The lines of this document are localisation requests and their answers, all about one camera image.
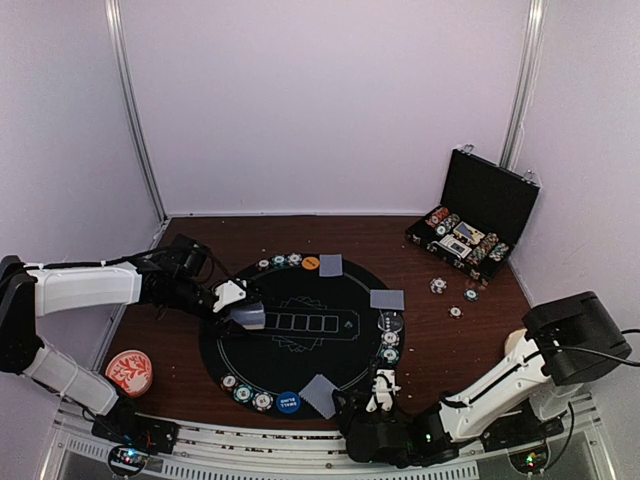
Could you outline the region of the clear round dealer button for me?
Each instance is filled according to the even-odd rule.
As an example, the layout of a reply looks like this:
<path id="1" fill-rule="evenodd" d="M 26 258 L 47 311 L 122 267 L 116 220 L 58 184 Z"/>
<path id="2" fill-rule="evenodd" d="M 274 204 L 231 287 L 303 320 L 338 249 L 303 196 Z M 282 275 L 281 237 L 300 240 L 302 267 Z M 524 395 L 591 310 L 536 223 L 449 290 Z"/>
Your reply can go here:
<path id="1" fill-rule="evenodd" d="M 404 328 L 404 318 L 398 311 L 382 311 L 378 318 L 377 325 L 383 332 L 397 333 Z"/>

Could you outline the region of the blue patterned card deck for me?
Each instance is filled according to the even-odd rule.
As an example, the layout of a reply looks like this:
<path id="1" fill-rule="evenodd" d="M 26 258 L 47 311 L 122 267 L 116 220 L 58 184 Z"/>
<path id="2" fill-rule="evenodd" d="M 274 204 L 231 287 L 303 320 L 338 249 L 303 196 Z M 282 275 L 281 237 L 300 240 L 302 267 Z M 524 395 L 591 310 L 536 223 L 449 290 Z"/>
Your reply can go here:
<path id="1" fill-rule="evenodd" d="M 245 330 L 263 330 L 266 325 L 266 312 L 261 301 L 236 305 L 230 309 L 229 319 Z"/>

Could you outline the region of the card dealt to big blind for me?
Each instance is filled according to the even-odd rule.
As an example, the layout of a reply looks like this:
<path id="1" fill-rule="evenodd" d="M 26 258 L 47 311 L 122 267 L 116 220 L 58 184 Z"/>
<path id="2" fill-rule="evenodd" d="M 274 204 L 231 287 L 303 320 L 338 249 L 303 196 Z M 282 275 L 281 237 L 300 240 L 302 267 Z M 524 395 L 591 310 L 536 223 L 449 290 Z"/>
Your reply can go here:
<path id="1" fill-rule="evenodd" d="M 333 278 L 343 275 L 343 257 L 341 254 L 321 254 L 319 261 L 320 277 Z"/>

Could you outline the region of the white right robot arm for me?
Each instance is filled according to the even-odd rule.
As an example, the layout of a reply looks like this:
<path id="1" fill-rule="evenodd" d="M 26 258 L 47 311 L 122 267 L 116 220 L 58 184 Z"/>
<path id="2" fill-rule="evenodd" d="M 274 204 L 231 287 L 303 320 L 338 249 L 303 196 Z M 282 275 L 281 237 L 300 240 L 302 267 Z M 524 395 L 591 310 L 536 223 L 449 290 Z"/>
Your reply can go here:
<path id="1" fill-rule="evenodd" d="M 519 405 L 526 408 L 512 430 L 530 442 L 571 412 L 570 399 L 583 385 L 636 364 L 624 333 L 592 291 L 540 304 L 523 325 L 508 337 L 497 365 L 417 415 L 396 402 L 398 357 L 385 348 L 370 364 L 369 392 L 332 393 L 348 457 L 397 468 L 443 464 Z"/>

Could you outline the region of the card dealt to dealer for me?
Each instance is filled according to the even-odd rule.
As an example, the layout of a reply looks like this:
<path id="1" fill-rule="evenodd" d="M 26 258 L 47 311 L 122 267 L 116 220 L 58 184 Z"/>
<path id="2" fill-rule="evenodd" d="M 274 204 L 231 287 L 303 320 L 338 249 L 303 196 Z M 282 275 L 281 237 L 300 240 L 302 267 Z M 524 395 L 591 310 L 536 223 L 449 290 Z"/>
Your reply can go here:
<path id="1" fill-rule="evenodd" d="M 372 289 L 370 291 L 370 307 L 379 310 L 404 311 L 404 291 Z"/>

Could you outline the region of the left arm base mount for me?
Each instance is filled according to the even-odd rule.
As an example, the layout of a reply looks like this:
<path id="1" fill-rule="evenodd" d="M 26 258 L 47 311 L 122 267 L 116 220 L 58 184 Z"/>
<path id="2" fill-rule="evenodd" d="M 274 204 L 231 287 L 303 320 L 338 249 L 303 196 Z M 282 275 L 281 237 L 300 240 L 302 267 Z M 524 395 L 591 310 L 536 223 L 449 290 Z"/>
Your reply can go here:
<path id="1" fill-rule="evenodd" d="M 93 436 L 114 443 L 106 463 L 117 479 L 140 474 L 153 455 L 171 454 L 179 433 L 173 421 L 139 415 L 129 397 L 119 397 L 105 415 L 84 407 L 83 417 L 92 423 Z"/>

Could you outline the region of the card dealt to small blind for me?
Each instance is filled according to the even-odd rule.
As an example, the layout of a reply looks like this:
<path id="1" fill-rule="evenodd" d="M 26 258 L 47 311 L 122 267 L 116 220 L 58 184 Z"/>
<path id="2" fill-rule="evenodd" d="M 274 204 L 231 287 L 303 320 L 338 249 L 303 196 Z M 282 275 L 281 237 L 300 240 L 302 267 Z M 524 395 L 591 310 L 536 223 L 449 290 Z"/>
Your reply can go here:
<path id="1" fill-rule="evenodd" d="M 316 374 L 298 395 L 316 410 L 322 418 L 329 420 L 336 414 L 333 392 L 338 389 L 326 376 Z"/>

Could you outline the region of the yellow big blind button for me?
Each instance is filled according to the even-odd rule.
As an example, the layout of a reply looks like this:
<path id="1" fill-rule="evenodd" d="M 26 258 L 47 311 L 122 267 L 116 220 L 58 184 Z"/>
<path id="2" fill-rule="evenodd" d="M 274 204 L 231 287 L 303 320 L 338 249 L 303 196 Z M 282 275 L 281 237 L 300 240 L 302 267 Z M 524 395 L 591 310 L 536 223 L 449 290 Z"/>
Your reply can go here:
<path id="1" fill-rule="evenodd" d="M 320 267 L 320 259 L 316 256 L 306 256 L 302 259 L 301 266 L 305 270 L 317 270 Z"/>

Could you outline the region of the blue small blind button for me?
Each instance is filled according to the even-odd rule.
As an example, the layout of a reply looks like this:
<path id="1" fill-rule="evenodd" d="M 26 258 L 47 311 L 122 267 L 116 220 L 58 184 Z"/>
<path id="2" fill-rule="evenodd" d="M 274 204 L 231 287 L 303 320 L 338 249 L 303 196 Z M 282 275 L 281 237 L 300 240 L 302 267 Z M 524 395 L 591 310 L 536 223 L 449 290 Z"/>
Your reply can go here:
<path id="1" fill-rule="evenodd" d="M 280 413 L 292 415 L 299 411 L 301 399 L 295 392 L 283 392 L 277 396 L 275 406 Z"/>

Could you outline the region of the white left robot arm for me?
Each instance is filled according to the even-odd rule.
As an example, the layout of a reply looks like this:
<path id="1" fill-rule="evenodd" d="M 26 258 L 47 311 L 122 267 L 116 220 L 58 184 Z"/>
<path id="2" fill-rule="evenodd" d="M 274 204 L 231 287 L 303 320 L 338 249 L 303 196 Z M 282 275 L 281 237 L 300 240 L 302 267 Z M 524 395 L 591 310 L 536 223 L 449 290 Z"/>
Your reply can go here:
<path id="1" fill-rule="evenodd" d="M 123 444 L 137 442 L 144 424 L 122 406 L 123 395 L 105 377 L 80 366 L 37 333 L 39 318 L 98 306 L 153 304 L 219 325 L 232 306 L 248 300 L 246 281 L 228 277 L 213 289 L 180 264 L 145 256 L 79 264 L 1 261 L 1 370 L 21 375 L 105 416 Z"/>

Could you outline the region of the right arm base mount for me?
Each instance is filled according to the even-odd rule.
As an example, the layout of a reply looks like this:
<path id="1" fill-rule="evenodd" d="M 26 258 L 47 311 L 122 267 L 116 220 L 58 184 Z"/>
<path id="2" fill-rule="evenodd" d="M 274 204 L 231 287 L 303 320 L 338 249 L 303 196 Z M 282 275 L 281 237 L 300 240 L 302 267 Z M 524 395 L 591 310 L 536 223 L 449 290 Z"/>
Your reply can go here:
<path id="1" fill-rule="evenodd" d="M 528 402 L 495 420 L 480 436 L 484 451 L 506 450 L 511 466 L 521 474 L 541 474 L 554 464 L 549 439 L 565 432 L 567 412 L 539 420 Z"/>

